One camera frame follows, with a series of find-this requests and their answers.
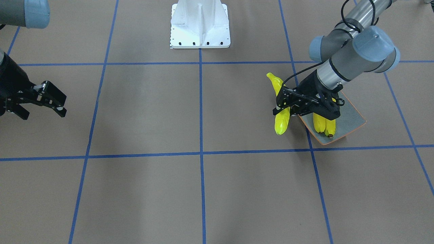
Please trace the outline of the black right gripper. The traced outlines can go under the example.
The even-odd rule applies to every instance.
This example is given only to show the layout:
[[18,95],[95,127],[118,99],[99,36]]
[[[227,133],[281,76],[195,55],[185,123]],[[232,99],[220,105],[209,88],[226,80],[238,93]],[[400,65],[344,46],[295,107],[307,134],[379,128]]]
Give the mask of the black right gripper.
[[1,53],[0,72],[1,116],[8,112],[27,120],[29,111],[23,108],[23,102],[49,107],[61,118],[66,116],[67,96],[52,82],[44,81],[41,85],[30,82],[25,71],[6,53]]

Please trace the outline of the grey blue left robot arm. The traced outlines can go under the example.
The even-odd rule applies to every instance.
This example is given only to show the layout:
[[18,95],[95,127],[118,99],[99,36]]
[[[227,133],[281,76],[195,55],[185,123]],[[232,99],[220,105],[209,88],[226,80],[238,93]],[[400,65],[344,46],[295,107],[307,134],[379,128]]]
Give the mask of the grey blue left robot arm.
[[276,116],[284,109],[289,115],[316,113],[337,119],[345,102],[338,92],[362,73],[383,73],[395,68],[400,51],[376,23],[392,0],[361,0],[326,36],[312,40],[309,56],[317,61],[313,72],[295,88],[282,85],[276,96]]

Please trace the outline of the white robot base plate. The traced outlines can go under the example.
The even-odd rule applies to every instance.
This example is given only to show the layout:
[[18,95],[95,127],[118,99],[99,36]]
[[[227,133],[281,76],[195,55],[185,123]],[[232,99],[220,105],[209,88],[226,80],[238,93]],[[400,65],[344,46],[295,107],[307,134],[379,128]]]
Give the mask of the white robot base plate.
[[228,7],[220,0],[179,0],[171,7],[170,48],[229,48]]

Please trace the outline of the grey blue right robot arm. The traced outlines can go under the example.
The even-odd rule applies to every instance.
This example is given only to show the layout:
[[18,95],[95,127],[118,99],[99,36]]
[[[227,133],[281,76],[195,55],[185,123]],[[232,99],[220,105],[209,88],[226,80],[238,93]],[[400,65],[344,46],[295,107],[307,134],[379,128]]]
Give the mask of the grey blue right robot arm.
[[[50,22],[50,7],[46,0],[2,0],[0,23],[4,26],[44,29]],[[34,84],[25,71],[3,50],[0,55],[0,103],[1,115],[13,113],[27,120],[29,111],[23,104],[51,108],[65,117],[67,96],[52,82],[45,80]]]

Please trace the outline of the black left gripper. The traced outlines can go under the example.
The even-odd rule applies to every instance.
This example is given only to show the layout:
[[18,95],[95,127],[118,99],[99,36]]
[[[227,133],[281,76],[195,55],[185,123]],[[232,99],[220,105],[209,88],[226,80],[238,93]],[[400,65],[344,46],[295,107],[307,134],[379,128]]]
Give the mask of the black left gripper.
[[315,70],[296,88],[289,89],[282,86],[276,96],[273,116],[288,110],[289,116],[316,113],[329,120],[337,119],[340,116],[340,107],[345,103],[338,97],[338,92],[342,89],[341,84],[332,90],[325,87]]

